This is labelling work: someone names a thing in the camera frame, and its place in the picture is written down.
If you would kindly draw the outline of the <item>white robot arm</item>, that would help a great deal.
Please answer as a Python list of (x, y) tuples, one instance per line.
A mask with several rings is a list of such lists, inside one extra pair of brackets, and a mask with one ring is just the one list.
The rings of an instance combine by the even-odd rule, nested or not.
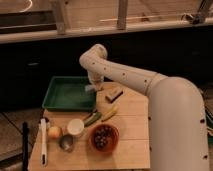
[(204, 100), (191, 81), (110, 62), (101, 44), (79, 63), (95, 85), (108, 78), (148, 97), (151, 171), (210, 171)]

